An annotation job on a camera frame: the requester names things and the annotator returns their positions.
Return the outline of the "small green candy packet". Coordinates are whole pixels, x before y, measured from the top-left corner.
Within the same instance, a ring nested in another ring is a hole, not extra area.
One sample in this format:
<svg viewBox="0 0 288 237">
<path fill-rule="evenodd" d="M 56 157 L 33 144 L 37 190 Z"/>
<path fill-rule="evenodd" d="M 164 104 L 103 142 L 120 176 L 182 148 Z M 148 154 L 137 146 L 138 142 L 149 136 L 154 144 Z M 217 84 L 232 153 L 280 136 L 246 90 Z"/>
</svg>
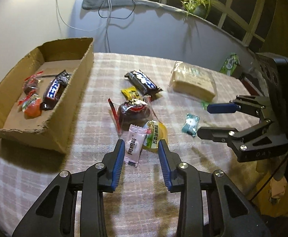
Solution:
<svg viewBox="0 0 288 237">
<path fill-rule="evenodd" d="M 203 109 L 203 110 L 207 110 L 209 104 L 210 104 L 210 103 L 208 103 L 208 102 L 202 101 L 202 102 L 201 102 L 202 109 Z"/>
</svg>

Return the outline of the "teal candy packet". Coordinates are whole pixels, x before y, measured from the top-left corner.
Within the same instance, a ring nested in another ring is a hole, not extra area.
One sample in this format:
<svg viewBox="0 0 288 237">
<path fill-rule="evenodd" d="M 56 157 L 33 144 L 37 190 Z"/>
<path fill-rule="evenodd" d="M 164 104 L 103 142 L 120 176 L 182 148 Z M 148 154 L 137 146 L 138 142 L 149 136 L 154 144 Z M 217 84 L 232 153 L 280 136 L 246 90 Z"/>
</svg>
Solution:
<svg viewBox="0 0 288 237">
<path fill-rule="evenodd" d="M 186 115 L 186 121 L 181 129 L 183 133 L 186 133 L 192 137 L 196 137 L 197 135 L 197 129 L 199 125 L 200 117 L 193 115 L 191 113 L 188 113 Z"/>
</svg>

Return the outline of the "pink candy packet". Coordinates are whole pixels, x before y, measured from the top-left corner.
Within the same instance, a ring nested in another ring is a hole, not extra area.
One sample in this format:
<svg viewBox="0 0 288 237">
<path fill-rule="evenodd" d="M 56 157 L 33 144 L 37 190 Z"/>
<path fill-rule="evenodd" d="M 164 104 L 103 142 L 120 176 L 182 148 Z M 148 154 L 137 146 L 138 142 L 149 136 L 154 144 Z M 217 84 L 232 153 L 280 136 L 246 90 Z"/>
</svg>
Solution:
<svg viewBox="0 0 288 237">
<path fill-rule="evenodd" d="M 124 162 L 134 167 L 138 166 L 142 146 L 147 130 L 143 127 L 131 124 L 125 141 Z"/>
</svg>

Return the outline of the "green snack bag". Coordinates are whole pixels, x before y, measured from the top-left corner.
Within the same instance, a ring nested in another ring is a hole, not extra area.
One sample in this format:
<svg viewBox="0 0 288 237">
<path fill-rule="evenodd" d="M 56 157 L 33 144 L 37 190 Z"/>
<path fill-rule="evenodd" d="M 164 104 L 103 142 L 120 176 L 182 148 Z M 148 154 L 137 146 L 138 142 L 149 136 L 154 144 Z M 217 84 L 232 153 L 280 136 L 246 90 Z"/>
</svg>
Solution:
<svg viewBox="0 0 288 237">
<path fill-rule="evenodd" d="M 236 67 L 240 65 L 240 60 L 237 54 L 231 53 L 228 58 L 226 58 L 223 66 L 219 70 L 220 73 L 231 76 L 235 71 Z"/>
</svg>

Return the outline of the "clear pack of wafers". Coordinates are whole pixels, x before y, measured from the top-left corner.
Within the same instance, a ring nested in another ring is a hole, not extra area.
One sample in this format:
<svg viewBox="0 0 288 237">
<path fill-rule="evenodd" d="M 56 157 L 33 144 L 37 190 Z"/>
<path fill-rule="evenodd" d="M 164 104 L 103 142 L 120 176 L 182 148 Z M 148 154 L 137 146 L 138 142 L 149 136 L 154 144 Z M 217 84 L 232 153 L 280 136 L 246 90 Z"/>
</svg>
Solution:
<svg viewBox="0 0 288 237">
<path fill-rule="evenodd" d="M 208 103 L 218 99 L 216 83 L 211 72 L 178 60 L 171 71 L 168 91 Z"/>
</svg>

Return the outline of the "yellow jelly cup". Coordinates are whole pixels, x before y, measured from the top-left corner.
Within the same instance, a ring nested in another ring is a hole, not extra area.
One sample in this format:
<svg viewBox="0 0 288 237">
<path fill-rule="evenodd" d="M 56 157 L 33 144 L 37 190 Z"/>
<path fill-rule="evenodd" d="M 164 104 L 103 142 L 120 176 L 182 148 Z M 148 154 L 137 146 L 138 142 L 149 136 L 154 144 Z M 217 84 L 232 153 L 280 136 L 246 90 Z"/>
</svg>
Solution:
<svg viewBox="0 0 288 237">
<path fill-rule="evenodd" d="M 151 152 L 158 152 L 158 143 L 165 140 L 168 143 L 168 132 L 164 124 L 159 121 L 150 120 L 144 125 L 147 130 L 143 143 L 143 149 Z"/>
</svg>

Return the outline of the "dark jelly red wrapper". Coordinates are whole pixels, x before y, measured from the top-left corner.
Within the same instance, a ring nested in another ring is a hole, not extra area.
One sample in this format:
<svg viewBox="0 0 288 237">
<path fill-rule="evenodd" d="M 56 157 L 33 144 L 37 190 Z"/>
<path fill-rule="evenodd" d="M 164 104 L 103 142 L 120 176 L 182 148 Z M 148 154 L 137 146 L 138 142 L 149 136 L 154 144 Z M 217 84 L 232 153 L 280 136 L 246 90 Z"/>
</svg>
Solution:
<svg viewBox="0 0 288 237">
<path fill-rule="evenodd" d="M 145 95 L 140 99 L 127 100 L 119 106 L 114 104 L 111 99 L 108 99 L 108 103 L 119 136 L 124 131 L 128 131 L 131 124 L 143 126 L 147 121 L 153 120 L 153 109 L 149 95 Z"/>
</svg>

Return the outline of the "snickers bar on table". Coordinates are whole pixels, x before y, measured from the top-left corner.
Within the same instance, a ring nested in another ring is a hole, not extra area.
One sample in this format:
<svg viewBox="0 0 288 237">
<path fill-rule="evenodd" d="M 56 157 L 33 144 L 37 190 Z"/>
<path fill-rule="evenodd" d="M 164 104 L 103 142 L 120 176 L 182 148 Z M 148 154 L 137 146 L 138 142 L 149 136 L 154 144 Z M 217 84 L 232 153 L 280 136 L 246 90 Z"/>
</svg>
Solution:
<svg viewBox="0 0 288 237">
<path fill-rule="evenodd" d="M 136 89 L 138 89 L 143 95 L 155 95 L 162 90 L 158 87 L 145 73 L 141 70 L 133 70 L 124 75 Z"/>
</svg>

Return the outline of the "orange jelly cup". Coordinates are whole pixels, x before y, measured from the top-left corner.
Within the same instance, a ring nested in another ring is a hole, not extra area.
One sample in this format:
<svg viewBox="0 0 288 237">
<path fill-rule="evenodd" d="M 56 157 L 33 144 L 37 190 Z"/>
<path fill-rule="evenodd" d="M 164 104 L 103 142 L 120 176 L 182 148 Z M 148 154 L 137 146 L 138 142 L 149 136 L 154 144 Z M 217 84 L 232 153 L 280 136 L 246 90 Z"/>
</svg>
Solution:
<svg viewBox="0 0 288 237">
<path fill-rule="evenodd" d="M 24 113 L 26 119 L 32 119 L 42 114 L 40 109 L 41 102 L 42 99 L 37 94 L 33 94 L 18 101 L 18 107 Z"/>
</svg>

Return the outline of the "brown cardboard box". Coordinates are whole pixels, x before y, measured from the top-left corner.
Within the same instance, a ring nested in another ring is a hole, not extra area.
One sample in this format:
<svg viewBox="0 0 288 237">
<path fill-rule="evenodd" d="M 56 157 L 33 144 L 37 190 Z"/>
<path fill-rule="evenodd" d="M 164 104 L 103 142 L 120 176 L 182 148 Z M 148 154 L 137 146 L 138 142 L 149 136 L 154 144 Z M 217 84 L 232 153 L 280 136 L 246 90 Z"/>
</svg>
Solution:
<svg viewBox="0 0 288 237">
<path fill-rule="evenodd" d="M 7 73 L 0 83 L 0 138 L 31 147 L 67 152 L 70 126 L 94 62 L 93 38 L 70 38 L 46 42 L 33 49 Z M 43 71 L 37 95 L 42 99 L 50 82 L 61 71 L 71 75 L 52 110 L 26 119 L 18 101 L 25 98 L 24 80 Z"/>
</svg>

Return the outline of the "potted spider plant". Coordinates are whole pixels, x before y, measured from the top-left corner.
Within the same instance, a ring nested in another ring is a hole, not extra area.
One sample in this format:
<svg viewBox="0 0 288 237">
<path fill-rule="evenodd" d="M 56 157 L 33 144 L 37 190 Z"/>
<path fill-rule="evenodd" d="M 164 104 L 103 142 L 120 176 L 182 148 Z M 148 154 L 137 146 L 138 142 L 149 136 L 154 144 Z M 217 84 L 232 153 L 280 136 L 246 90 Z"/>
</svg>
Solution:
<svg viewBox="0 0 288 237">
<path fill-rule="evenodd" d="M 216 4 L 216 0 L 181 0 L 182 8 L 185 11 L 185 16 L 183 21 L 185 21 L 188 16 L 198 16 L 200 18 L 206 19 L 211 11 L 213 4 Z"/>
</svg>

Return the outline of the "small yellow candy packet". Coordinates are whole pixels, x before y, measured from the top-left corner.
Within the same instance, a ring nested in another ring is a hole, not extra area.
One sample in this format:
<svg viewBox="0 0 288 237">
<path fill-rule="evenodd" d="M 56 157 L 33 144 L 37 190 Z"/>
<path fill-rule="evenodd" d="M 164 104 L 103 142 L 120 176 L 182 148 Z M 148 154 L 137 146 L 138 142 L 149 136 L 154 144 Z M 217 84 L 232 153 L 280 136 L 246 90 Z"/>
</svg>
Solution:
<svg viewBox="0 0 288 237">
<path fill-rule="evenodd" d="M 121 93 L 124 95 L 124 97 L 128 101 L 130 101 L 132 99 L 140 99 L 141 98 L 141 96 L 137 92 L 137 89 L 134 86 L 122 89 Z"/>
</svg>

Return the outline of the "snickers bar in box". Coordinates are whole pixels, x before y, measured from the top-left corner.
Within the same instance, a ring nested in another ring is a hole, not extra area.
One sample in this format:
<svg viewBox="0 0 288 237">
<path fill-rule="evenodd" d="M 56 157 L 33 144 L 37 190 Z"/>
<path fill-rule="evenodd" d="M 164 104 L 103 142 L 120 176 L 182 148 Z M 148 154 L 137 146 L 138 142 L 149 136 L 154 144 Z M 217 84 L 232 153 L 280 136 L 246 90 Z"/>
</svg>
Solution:
<svg viewBox="0 0 288 237">
<path fill-rule="evenodd" d="M 70 77 L 71 75 L 66 70 L 61 71 L 61 73 L 55 76 L 44 92 L 40 104 L 41 111 L 52 110 L 56 106 L 69 83 Z"/>
</svg>

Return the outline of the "dark candy red twist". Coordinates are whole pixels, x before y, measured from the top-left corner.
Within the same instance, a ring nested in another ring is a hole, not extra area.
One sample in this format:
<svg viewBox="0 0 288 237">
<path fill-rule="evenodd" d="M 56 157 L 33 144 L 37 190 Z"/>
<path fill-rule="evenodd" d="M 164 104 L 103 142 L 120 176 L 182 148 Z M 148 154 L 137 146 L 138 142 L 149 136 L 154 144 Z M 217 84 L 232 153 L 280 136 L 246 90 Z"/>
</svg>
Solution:
<svg viewBox="0 0 288 237">
<path fill-rule="evenodd" d="M 22 90 L 26 95 L 32 94 L 38 88 L 38 84 L 41 82 L 41 75 L 43 71 L 39 71 L 24 80 Z"/>
</svg>

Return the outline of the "grey window sill cloth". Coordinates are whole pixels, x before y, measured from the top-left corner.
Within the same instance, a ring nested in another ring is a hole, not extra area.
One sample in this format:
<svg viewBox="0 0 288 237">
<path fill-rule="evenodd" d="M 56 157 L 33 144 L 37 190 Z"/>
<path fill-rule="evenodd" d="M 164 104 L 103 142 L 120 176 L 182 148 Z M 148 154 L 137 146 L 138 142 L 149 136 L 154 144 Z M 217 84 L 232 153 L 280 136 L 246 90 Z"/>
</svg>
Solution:
<svg viewBox="0 0 288 237">
<path fill-rule="evenodd" d="M 183 20 L 187 16 L 200 17 L 197 14 L 189 13 L 185 10 L 175 8 L 166 4 L 161 4 L 158 2 L 152 2 L 149 0 L 82 0 L 82 9 L 85 11 L 97 11 L 101 18 L 110 19 L 128 19 L 134 12 L 147 11 L 147 10 L 157 10 L 161 14 L 174 13 L 183 17 Z M 131 9 L 131 12 L 126 17 L 114 17 L 112 12 L 114 9 Z"/>
</svg>

